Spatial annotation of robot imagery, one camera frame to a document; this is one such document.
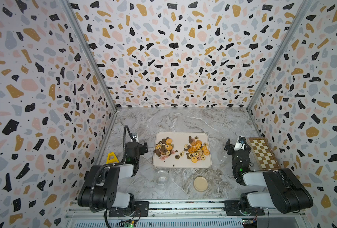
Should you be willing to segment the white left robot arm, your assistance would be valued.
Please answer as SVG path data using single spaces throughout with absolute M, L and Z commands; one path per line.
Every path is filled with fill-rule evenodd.
M 119 192 L 118 184 L 119 180 L 136 175 L 140 156 L 147 152 L 146 142 L 129 142 L 125 145 L 123 162 L 92 166 L 77 197 L 78 205 L 94 213 L 104 210 L 117 211 L 121 215 L 133 213 L 136 210 L 134 195 Z

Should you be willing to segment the orange pretzel cookie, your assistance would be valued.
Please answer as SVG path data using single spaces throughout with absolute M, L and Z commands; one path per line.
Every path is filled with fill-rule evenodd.
M 190 154 L 193 154 L 193 153 L 195 153 L 197 151 L 197 148 L 195 147 L 195 146 L 192 146 L 192 147 L 190 147 L 189 149 L 188 149 L 188 152 L 190 153 Z

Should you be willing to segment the clear plastic cookie jar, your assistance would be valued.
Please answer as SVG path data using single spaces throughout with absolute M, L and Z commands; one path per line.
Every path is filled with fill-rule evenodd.
M 232 156 L 227 151 L 221 151 L 218 154 L 218 160 L 220 167 L 232 166 Z

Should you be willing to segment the jar with beige lid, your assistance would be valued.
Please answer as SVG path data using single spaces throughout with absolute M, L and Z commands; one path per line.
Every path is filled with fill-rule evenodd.
M 154 176 L 154 183 L 158 189 L 164 190 L 169 186 L 170 178 L 166 171 L 159 170 Z

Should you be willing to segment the beige round jar lid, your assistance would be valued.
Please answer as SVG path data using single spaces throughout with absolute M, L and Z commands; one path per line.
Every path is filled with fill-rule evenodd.
M 193 182 L 194 189 L 197 192 L 205 192 L 208 189 L 208 181 L 202 176 L 198 176 Z

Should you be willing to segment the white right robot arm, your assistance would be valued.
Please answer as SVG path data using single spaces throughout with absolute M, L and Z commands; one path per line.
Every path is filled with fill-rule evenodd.
M 276 209 L 282 214 L 299 213 L 313 207 L 313 198 L 291 169 L 281 168 L 264 138 L 238 137 L 227 141 L 224 151 L 232 157 L 236 182 L 242 186 L 264 187 L 263 192 L 240 196 L 238 209 L 243 214 L 257 209 Z

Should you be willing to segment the yellow flower cookie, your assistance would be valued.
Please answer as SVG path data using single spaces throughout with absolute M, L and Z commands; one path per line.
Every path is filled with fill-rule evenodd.
M 198 161 L 198 159 L 197 159 L 197 157 L 192 157 L 191 161 L 194 162 L 194 163 L 196 163 Z

